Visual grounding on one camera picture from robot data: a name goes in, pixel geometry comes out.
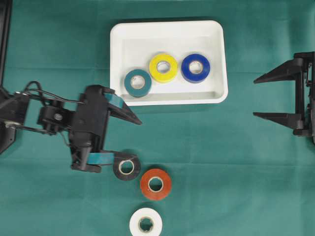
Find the cable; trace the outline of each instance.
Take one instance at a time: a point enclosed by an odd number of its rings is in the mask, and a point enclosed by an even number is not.
[[[67,147],[69,147],[69,148],[70,148],[70,147],[73,147],[73,145],[67,143],[67,141],[66,141],[66,139],[65,139],[65,136],[63,135],[62,132],[60,132],[60,135],[62,136],[63,141],[64,141],[64,144],[65,144]]]
[[[28,82],[28,84],[25,86],[24,91],[28,90],[29,87],[30,87],[32,84],[36,84],[36,85],[37,85],[37,88],[38,88],[39,90],[42,90],[41,85],[40,85],[40,83],[39,83],[38,81],[30,81],[30,82]],[[39,97],[40,97],[40,101],[41,101],[41,103],[43,104],[43,106],[46,106],[43,93],[42,93],[42,92],[38,92],[38,95],[39,95]]]
[[[47,91],[44,91],[44,90],[41,90],[41,89],[36,89],[36,88],[27,89],[27,90],[25,90],[23,92],[28,92],[28,91],[36,91],[36,92],[40,92],[40,93],[52,96],[52,97],[56,98],[58,101],[61,101],[61,102],[71,102],[71,103],[77,103],[77,104],[84,104],[84,102],[65,99],[65,98],[59,97],[59,96],[57,96],[57,95],[55,95],[55,94],[53,94],[51,92],[47,92]]]

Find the green cloth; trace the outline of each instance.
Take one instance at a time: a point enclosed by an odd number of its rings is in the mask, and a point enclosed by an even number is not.
[[[294,84],[253,80],[315,50],[313,0],[15,0],[4,86],[77,99],[109,86],[110,29],[117,23],[213,19],[224,30],[229,94],[220,104],[132,107],[138,126],[110,118],[105,149],[138,154],[142,171],[121,181],[72,171],[62,137],[19,131],[0,156],[3,236],[125,236],[141,207],[162,217],[164,236],[315,235],[315,146],[252,115],[292,112]],[[26,125],[35,125],[40,102]],[[141,194],[144,171],[172,177],[160,202]]]

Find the white tray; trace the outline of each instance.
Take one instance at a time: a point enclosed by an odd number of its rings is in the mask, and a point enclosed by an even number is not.
[[[178,62],[177,76],[161,84],[152,79],[148,95],[128,94],[124,79],[133,69],[149,73],[151,58],[168,53]],[[205,56],[211,65],[208,77],[199,84],[181,74],[183,59],[192,53]],[[223,29],[216,21],[122,23],[110,33],[110,88],[129,106],[220,103],[227,97]]]

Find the blue tape roll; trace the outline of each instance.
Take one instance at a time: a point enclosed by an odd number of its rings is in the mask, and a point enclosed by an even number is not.
[[[114,164],[114,154],[111,152],[91,152],[87,163],[89,165]]]
[[[132,78],[137,75],[142,76],[144,78],[144,86],[140,89],[135,89],[134,87],[131,86]],[[147,95],[150,91],[151,85],[152,85],[151,77],[144,70],[140,70],[140,69],[132,70],[126,75],[125,88],[131,96],[143,97]]]
[[[107,98],[108,102],[116,107],[122,108],[124,101],[121,97],[118,97],[115,94],[106,93],[105,97]]]
[[[189,70],[189,65],[192,62],[199,62],[202,64],[202,70],[198,74],[194,74]],[[206,79],[206,77],[210,73],[210,63],[209,61],[200,54],[191,54],[187,57],[182,62],[182,75],[187,80],[188,82],[191,83],[200,83]]]

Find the teal tape roll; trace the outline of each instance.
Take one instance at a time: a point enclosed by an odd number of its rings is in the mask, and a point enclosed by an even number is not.
[[[88,157],[89,165],[109,165],[114,164],[114,154],[110,152],[92,152]]]
[[[106,93],[105,97],[107,98],[108,102],[116,107],[122,108],[123,107],[123,99],[118,97],[115,94]]]
[[[141,76],[144,79],[144,85],[140,88],[134,88],[132,86],[132,81],[136,78],[136,76]],[[143,97],[147,95],[150,91],[151,85],[152,85],[151,77],[144,70],[140,69],[132,70],[126,75],[125,88],[131,96]]]

